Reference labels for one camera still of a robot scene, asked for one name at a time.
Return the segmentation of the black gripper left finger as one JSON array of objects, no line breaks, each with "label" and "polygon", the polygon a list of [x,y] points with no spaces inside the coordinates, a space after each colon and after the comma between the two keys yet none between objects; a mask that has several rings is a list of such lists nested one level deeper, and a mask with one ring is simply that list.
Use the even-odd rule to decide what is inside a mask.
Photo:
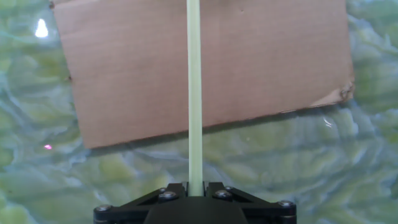
[{"label": "black gripper left finger", "polygon": [[144,223],[159,204],[188,196],[188,182],[172,183],[121,206],[102,204],[93,210],[94,224]]}]

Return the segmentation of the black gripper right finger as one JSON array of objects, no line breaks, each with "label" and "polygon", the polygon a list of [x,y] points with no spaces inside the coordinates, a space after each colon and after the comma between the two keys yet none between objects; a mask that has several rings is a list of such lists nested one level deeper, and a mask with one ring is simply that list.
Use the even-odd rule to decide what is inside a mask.
[{"label": "black gripper right finger", "polygon": [[239,223],[296,224],[297,206],[289,200],[268,202],[221,182],[204,182],[204,196],[226,204],[221,208],[228,215],[242,218]]}]

